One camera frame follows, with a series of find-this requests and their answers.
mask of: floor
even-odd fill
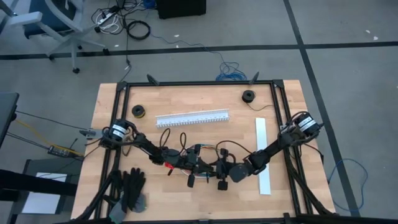
[[[5,2],[16,3],[18,14],[29,10],[28,0]],[[86,1],[84,24],[90,25],[92,13],[107,5],[107,0]],[[397,1],[212,0],[207,1],[207,13],[200,17],[160,20],[156,11],[138,11],[130,17],[145,20],[154,35],[170,42],[184,40],[220,50],[226,61],[239,62],[248,78],[259,71],[259,79],[300,80],[309,112],[326,126],[317,140],[325,155],[326,175],[340,158],[354,159],[368,172],[363,207],[350,212],[337,207],[336,211],[398,219],[398,201],[391,200],[398,188]],[[145,30],[134,32],[139,35]],[[106,44],[115,55],[104,57],[101,49],[83,46],[85,52],[98,53],[92,57],[81,54],[81,72],[76,75],[70,59],[62,54],[54,62],[43,57],[56,44],[50,37],[27,40],[21,27],[6,26],[0,34],[0,91],[18,92],[21,111],[89,127],[99,84],[118,82],[126,72],[123,50],[127,36],[92,32],[88,37]],[[188,47],[153,37],[129,39],[132,72],[126,81],[145,82],[148,73],[159,81],[214,80],[220,72],[220,57],[189,52]],[[19,117],[57,144],[67,146],[79,138],[75,148],[84,150],[77,130]],[[33,138],[17,124],[12,124],[10,131]],[[52,156],[43,149],[6,138],[0,150],[0,169],[22,172],[27,159],[46,158]],[[365,174],[350,161],[345,162],[345,169],[338,169],[330,190],[342,207],[358,208]],[[1,202],[0,208],[0,221],[5,223],[11,204]],[[66,221],[69,214],[26,215],[19,222]]]

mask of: chair wheel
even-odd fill
[[[102,52],[104,52],[104,54],[107,56],[111,55],[111,52],[109,52],[108,49],[103,49]]]
[[[74,74],[79,74],[80,69],[79,68],[74,68],[72,71],[74,72]]]

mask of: black roll of tape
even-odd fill
[[[243,92],[242,100],[245,103],[251,103],[251,102],[253,102],[255,97],[256,97],[256,94],[253,91],[246,90],[246,91]]]
[[[141,105],[136,105],[131,110],[135,118],[142,118],[145,115],[145,109]]]

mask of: wooden tabletop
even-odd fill
[[[285,80],[285,90],[291,113],[307,110],[301,85],[298,80]],[[116,84],[101,84],[96,101],[91,127],[102,129],[109,126],[113,108]],[[272,106],[261,111],[251,110],[241,95],[244,90],[256,92],[256,99],[251,103],[253,108],[273,105],[269,85],[220,85],[220,86],[148,86],[130,89],[127,109],[127,120],[136,124],[155,145],[164,128],[155,127],[155,116],[174,113],[187,113],[201,110],[229,109],[229,121],[205,124],[192,124],[171,128],[167,146],[180,150],[180,133],[187,134],[187,145],[216,144],[222,140],[236,141],[250,151],[255,151],[256,126],[255,118],[266,119],[268,144],[276,140],[278,127],[275,111]],[[124,95],[119,102],[120,117]],[[134,105],[142,105],[146,115],[136,119],[131,114]],[[91,152],[96,144],[86,148]],[[230,143],[223,144],[233,153],[237,161],[247,156],[247,152]],[[99,148],[90,154],[83,163],[72,218],[79,216],[91,202],[98,190],[105,149]],[[205,162],[216,159],[214,151],[201,150]],[[326,175],[319,154],[307,146],[302,146],[302,162],[307,184],[313,193],[330,211],[334,212],[333,201],[326,181]],[[218,180],[211,178],[196,179],[194,188],[187,187],[187,176],[175,170],[171,176],[164,166],[151,163],[147,154],[133,147],[127,157],[122,156],[119,169],[130,170],[140,167],[146,173],[146,184],[143,193],[147,199],[147,210],[142,213],[129,212],[127,220],[198,220],[229,218],[275,218],[283,217],[289,212],[294,216],[292,197],[283,152],[275,155],[269,163],[271,177],[271,195],[259,195],[258,176],[252,175],[239,183],[228,178],[228,190],[217,190]],[[305,211],[300,187],[297,186],[302,211]]]

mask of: office chair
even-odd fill
[[[84,36],[93,30],[91,27],[82,28],[85,0],[32,0],[28,14],[15,16],[10,19],[10,25],[24,25],[25,36],[47,34],[60,42],[53,50],[46,53],[51,61],[53,53],[70,46],[72,50],[72,67],[74,73],[79,73],[76,66],[76,49],[81,50],[81,44],[89,44],[103,48],[105,55],[110,55],[105,45],[87,40]]]

